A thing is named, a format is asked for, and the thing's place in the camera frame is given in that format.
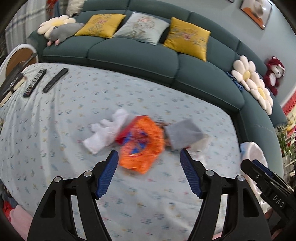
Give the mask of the white cloth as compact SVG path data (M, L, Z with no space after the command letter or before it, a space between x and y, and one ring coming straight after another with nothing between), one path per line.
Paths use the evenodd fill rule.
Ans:
M205 167L207 167L206 153L211 142L211 137L208 134L204 134L203 138L194 144L191 144L187 151L191 158L195 161L201 162Z

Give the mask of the white tissue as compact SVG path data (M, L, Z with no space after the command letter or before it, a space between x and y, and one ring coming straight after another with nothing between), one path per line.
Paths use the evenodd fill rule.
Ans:
M82 142L84 147L96 155L103 148L111 145L129 116L125 109L120 108L112 114L111 120L103 119L99 123L91 124L93 135Z

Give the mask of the grey plush cloth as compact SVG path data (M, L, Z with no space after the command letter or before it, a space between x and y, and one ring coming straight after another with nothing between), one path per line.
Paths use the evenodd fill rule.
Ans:
M180 150L200 141L204 134L194 124L192 119L179 121L164 127L167 139L172 150Z

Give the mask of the orange snack bag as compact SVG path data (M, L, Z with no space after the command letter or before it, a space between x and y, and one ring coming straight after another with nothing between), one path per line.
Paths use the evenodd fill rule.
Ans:
M165 148L163 130L147 115L136 116L116 137L119 164L145 174Z

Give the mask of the potted plant with flowers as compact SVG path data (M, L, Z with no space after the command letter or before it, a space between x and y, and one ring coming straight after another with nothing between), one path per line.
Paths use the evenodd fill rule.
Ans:
M282 157L295 160L295 129L288 131L286 126L278 126L276 135L280 144Z

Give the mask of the white daisy pillow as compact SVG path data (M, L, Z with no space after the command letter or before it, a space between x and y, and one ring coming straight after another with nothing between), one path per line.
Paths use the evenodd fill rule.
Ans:
M246 56L241 55L239 59L233 62L233 70L231 74L236 80L249 91L257 90L257 85L252 80L251 76L255 73L256 67L252 61L249 61Z
M260 79L257 72L252 72L251 77L246 81L250 88L250 93L258 101L260 106L266 111L268 115L273 112L273 99L271 98L269 90L265 87L262 79Z

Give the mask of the red white bear plush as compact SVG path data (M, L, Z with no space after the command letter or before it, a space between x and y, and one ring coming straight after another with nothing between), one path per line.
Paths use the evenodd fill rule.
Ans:
M264 84L274 96L277 96L280 79L285 75L285 67L276 56L272 56L267 61L266 67L267 72L263 78Z

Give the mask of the slim black remote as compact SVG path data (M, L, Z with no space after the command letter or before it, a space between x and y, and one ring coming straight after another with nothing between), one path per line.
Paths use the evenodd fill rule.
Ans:
M68 68L63 68L61 71L59 71L48 83L47 85L43 88L43 92L47 93L49 90L53 87L53 85L59 81L65 74L67 74L69 71Z

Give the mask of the black book stack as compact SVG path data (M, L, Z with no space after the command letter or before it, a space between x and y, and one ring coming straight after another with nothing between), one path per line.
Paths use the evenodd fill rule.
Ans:
M1 107L4 106L13 93L27 80L21 72L22 69L22 64L16 65L1 85Z

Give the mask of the round white wooden side table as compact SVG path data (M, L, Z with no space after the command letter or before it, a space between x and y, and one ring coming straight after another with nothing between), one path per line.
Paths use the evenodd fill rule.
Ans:
M32 45L17 45L1 64L1 77L7 77L18 63L25 63L33 53L37 51Z

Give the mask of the yellow cushion left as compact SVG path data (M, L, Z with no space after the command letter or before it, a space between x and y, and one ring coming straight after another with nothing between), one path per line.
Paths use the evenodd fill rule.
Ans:
M112 38L125 17L126 15L122 14L93 15L75 36Z

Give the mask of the grey plush mouse toy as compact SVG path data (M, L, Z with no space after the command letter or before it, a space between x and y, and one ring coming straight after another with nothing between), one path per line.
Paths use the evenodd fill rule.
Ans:
M64 42L67 38L75 35L84 27L83 23L68 23L54 27L49 34L47 46L54 44L55 46Z

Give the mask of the light blue embroidered cushion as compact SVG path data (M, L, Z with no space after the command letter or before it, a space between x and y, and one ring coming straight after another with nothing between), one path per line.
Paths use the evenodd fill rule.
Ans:
M113 37L134 39L140 42L157 45L163 32L170 26L167 21L142 13L132 13L125 24Z

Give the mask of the white daisy pillow left end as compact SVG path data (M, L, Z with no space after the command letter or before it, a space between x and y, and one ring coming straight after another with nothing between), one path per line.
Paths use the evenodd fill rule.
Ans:
M43 35L46 39L49 39L49 35L52 32L54 27L58 27L61 25L75 23L76 20L74 18L69 18L67 15L61 15L60 17L51 18L39 25L37 29L37 33L39 35Z

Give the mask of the framed wall picture orange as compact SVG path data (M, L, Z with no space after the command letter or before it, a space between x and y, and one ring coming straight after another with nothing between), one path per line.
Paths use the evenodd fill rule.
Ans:
M269 0L243 0L240 9L265 30L273 5Z

